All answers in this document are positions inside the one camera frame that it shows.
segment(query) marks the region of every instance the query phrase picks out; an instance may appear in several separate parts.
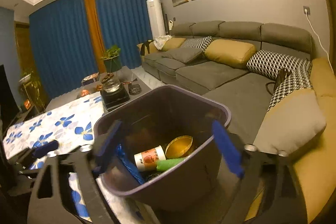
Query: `gray coffee table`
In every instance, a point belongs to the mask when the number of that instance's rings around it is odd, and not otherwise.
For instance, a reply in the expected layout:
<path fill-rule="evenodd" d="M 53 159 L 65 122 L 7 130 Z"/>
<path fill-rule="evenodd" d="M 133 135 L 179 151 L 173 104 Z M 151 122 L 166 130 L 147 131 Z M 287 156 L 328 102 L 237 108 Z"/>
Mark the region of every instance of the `gray coffee table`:
<path fill-rule="evenodd" d="M 102 73 L 100 75 L 100 79 L 103 79 L 105 77 L 106 73 Z M 121 68 L 121 70 L 118 72 L 118 77 L 121 82 L 132 82 L 135 78 L 137 78 L 137 81 L 134 82 L 134 84 L 139 84 L 142 91 L 139 94 L 136 95 L 130 95 L 130 99 L 127 102 L 130 102 L 131 100 L 134 100 L 135 98 L 138 98 L 139 96 L 149 92 L 151 89 L 149 86 L 147 86 L 143 81 L 141 81 L 128 67 L 124 66 Z M 54 98 L 51 100 L 51 102 L 46 107 L 46 111 L 51 111 L 57 107 L 63 106 L 67 103 L 70 103 L 78 98 L 78 95 L 82 90 L 88 90 L 90 93 L 97 92 L 96 86 L 101 85 L 100 81 L 82 86 L 78 89 L 72 90 L 68 93 L 65 93 L 57 98 Z M 117 108 L 123 104 L 126 104 L 127 102 L 121 103 L 119 105 L 116 105 L 114 108 Z"/>

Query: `blue curtain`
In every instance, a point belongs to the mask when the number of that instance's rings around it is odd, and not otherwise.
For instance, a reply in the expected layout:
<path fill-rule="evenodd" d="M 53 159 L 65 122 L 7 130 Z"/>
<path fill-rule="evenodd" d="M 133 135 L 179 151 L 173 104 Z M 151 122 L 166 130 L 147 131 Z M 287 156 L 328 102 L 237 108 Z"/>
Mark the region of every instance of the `blue curtain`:
<path fill-rule="evenodd" d="M 137 44 L 152 39 L 146 0 L 96 0 L 106 48 L 121 48 L 123 66 L 141 65 Z"/>
<path fill-rule="evenodd" d="M 80 87 L 98 71 L 84 0 L 57 0 L 29 17 L 31 47 L 50 98 Z"/>

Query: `green plant pot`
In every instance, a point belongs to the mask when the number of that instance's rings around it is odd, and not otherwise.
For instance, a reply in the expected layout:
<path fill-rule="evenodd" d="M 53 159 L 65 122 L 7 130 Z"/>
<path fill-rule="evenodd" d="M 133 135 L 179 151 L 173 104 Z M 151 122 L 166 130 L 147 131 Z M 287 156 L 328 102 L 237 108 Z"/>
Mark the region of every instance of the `green plant pot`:
<path fill-rule="evenodd" d="M 119 56 L 104 60 L 106 72 L 115 72 L 122 68 Z"/>

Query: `white power cord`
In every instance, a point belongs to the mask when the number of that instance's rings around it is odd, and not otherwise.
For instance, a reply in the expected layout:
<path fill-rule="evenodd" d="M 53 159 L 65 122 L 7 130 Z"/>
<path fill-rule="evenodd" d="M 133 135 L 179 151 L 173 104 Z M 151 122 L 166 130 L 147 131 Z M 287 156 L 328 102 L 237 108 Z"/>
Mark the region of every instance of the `white power cord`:
<path fill-rule="evenodd" d="M 308 18 L 308 10 L 305 9 L 304 11 L 305 11 L 305 13 L 306 13 L 306 17 L 307 17 L 307 20 L 308 20 L 308 22 L 309 22 L 309 25 L 311 26 L 311 29 L 313 30 L 314 34 L 316 34 L 317 38 L 319 39 L 321 48 L 322 48 L 323 51 L 327 54 L 328 62 L 329 62 L 330 68 L 331 68 L 332 72 L 334 72 L 333 67 L 332 67 L 332 65 L 331 65 L 331 63 L 330 63 L 329 53 L 328 53 L 328 52 L 326 51 L 326 49 L 322 46 L 320 37 L 319 37 L 319 35 L 317 34 L 317 32 L 315 32 L 315 30 L 314 30 L 313 26 L 311 25 L 311 22 L 310 22 L 310 20 L 309 20 L 309 18 Z"/>

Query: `yellow bowl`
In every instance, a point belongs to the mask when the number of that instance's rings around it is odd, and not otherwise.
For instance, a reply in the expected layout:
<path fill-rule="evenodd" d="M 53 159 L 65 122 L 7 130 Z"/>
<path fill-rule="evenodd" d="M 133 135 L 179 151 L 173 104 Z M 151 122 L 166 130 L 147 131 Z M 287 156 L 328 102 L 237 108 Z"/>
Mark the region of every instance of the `yellow bowl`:
<path fill-rule="evenodd" d="M 172 140 L 166 148 L 167 159 L 186 157 L 195 150 L 192 136 L 180 136 Z"/>

